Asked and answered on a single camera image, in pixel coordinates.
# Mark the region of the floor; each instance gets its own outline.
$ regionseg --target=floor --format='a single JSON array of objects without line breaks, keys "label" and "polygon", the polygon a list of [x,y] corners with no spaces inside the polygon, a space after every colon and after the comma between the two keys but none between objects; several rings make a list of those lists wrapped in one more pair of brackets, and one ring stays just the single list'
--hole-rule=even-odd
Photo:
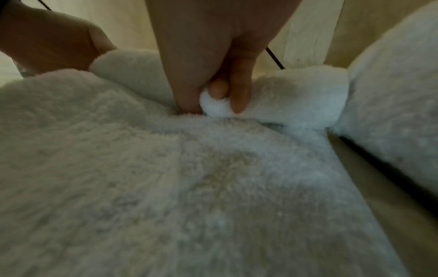
[{"label": "floor", "polygon": [[[156,49],[144,0],[44,1],[56,11],[99,25],[119,48]],[[23,2],[42,8],[37,0]],[[386,30],[427,2],[430,0],[303,0],[270,48],[286,67],[324,62],[347,67]],[[271,70],[278,67],[263,53],[255,74]],[[12,61],[0,53],[0,86],[18,78]],[[412,275],[435,276],[436,219],[337,138],[331,141]]]}]

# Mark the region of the person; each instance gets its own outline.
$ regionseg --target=person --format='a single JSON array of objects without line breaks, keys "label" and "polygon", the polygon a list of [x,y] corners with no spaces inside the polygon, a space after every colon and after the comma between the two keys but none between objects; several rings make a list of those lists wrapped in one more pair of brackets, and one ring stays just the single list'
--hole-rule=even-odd
[{"label": "person", "polygon": [[[0,14],[0,51],[43,73],[87,70],[115,46],[90,22],[6,0]],[[201,113],[208,85],[215,98],[230,97],[235,113],[250,100],[257,57],[301,0],[146,0],[162,63],[183,113]]]}]

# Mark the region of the towel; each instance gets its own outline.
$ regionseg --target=towel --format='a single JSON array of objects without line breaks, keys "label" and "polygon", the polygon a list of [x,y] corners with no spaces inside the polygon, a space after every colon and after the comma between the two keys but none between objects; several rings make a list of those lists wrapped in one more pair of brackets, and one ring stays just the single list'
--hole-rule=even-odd
[{"label": "towel", "polygon": [[0,89],[0,275],[409,276],[324,129],[344,69],[255,80],[178,115],[156,53]]}]

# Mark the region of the fluffy white fabric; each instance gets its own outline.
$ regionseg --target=fluffy white fabric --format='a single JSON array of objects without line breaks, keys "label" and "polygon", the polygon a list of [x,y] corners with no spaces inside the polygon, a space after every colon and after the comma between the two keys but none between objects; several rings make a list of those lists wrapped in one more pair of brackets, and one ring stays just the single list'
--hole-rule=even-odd
[{"label": "fluffy white fabric", "polygon": [[344,71],[256,81],[262,125],[178,116],[156,54],[91,70],[0,89],[3,276],[408,276],[320,129]]},{"label": "fluffy white fabric", "polygon": [[438,196],[438,2],[409,16],[350,66],[334,127]]}]

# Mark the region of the beige floor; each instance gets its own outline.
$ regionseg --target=beige floor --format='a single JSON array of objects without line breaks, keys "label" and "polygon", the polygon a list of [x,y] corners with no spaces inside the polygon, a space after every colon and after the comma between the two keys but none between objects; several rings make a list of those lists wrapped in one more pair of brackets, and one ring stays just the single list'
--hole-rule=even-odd
[{"label": "beige floor", "polygon": [[[347,67],[382,33],[430,0],[304,0],[270,47],[286,67]],[[41,7],[37,0],[23,0]],[[144,0],[45,0],[94,22],[118,47],[156,49]],[[266,53],[255,73],[278,70]],[[0,86],[19,78],[0,53]],[[332,144],[413,277],[436,276],[438,222],[337,138]]]}]

